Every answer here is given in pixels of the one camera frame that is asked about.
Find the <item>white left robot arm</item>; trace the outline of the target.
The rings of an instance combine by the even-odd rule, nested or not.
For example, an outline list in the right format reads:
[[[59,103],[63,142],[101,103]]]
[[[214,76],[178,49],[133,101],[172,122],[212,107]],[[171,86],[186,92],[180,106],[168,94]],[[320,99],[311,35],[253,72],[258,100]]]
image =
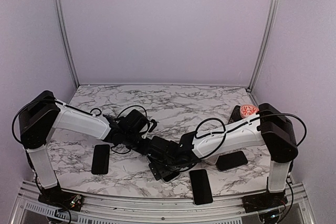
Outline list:
[[[130,149],[139,149],[145,145],[146,135],[157,126],[156,120],[148,119],[147,112],[139,112],[137,106],[131,107],[126,116],[93,114],[62,102],[54,94],[45,90],[31,102],[23,106],[14,116],[14,125],[19,125],[19,136],[14,139],[25,149],[32,169],[40,179],[45,196],[54,205],[66,202],[66,193],[59,189],[59,182],[53,170],[47,143],[55,129],[68,130],[94,137],[103,142]]]

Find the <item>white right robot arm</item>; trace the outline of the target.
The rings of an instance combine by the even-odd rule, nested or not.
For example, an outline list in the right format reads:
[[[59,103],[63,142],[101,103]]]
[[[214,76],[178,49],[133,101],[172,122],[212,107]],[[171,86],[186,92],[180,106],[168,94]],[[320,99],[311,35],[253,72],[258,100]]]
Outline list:
[[[290,121],[291,114],[280,113],[269,103],[258,112],[212,131],[195,130],[183,134],[179,142],[158,136],[151,139],[147,157],[156,180],[171,180],[182,169],[233,150],[266,146],[271,156],[267,190],[260,203],[271,207],[284,191],[291,162],[298,156],[298,144]]]

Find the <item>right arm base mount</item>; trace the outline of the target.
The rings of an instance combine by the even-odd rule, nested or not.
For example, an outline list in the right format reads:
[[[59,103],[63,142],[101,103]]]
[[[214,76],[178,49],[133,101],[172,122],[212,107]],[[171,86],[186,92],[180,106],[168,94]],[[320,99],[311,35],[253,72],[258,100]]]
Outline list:
[[[288,199],[285,190],[279,193],[271,193],[268,190],[269,178],[267,179],[266,191],[260,194],[248,195],[242,198],[245,213],[267,210],[273,207],[285,206]]]

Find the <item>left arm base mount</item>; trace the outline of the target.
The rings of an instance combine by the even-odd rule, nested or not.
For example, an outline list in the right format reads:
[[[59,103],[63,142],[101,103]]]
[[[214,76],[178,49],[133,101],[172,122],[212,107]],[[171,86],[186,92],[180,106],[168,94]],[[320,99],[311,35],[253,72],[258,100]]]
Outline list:
[[[73,210],[79,212],[82,208],[83,195],[70,193],[61,189],[60,185],[45,189],[40,189],[38,201],[47,205],[59,207],[63,210]]]

